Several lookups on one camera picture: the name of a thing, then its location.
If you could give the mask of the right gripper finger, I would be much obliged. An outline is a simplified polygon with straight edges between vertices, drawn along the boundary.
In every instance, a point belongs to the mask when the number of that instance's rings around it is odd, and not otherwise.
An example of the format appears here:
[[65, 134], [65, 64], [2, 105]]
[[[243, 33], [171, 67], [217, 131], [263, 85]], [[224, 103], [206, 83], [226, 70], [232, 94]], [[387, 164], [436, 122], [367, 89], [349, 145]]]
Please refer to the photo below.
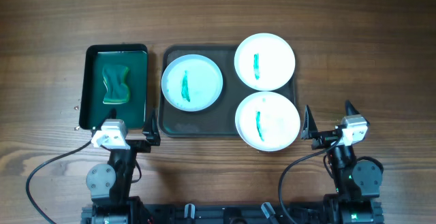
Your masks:
[[308, 105], [305, 106], [305, 117], [302, 126], [300, 138], [302, 140], [309, 140], [316, 138], [318, 135], [318, 129], [313, 119], [313, 115]]
[[353, 116], [353, 115], [358, 115], [359, 111], [357, 111], [357, 109], [355, 109], [355, 107], [352, 105], [350, 100], [346, 100], [345, 101], [345, 113], [346, 113], [346, 116]]

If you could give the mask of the green yellow sponge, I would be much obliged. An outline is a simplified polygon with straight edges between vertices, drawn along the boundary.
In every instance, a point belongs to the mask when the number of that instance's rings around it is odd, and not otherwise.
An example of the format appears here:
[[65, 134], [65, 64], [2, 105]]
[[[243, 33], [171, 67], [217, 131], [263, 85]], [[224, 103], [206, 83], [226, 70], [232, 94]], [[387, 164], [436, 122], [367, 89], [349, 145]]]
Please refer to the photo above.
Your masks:
[[103, 98], [104, 104], [123, 104], [130, 100], [131, 92], [126, 83], [130, 68], [124, 65], [104, 65], [102, 75], [106, 94]]

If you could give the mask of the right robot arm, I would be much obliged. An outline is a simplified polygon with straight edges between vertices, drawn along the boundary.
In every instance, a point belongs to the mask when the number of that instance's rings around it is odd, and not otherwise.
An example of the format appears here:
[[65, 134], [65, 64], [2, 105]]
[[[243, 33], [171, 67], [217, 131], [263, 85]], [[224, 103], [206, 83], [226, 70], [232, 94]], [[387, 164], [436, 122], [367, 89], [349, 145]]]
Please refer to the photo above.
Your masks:
[[384, 167], [372, 157], [357, 157], [353, 145], [363, 141], [369, 121], [345, 102], [346, 115], [330, 131], [319, 131], [310, 108], [305, 108], [301, 138], [313, 140], [312, 149], [327, 149], [327, 168], [337, 189], [323, 199], [322, 219], [325, 223], [383, 223], [380, 195]]

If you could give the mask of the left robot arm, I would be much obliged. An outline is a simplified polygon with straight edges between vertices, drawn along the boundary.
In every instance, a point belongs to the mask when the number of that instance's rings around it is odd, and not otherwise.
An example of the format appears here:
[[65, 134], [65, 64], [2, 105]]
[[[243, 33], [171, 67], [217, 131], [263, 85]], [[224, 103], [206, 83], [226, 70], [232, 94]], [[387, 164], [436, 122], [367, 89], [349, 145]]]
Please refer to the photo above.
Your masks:
[[82, 209], [82, 224], [154, 222], [140, 198], [131, 197], [129, 192], [135, 183], [134, 169], [139, 167], [137, 154], [150, 153], [151, 147], [161, 142], [155, 111], [144, 123], [143, 139], [128, 140], [127, 134], [125, 122], [116, 117], [115, 109], [92, 129], [92, 145], [108, 150], [110, 156], [107, 163], [97, 164], [87, 174], [86, 184], [93, 204]]

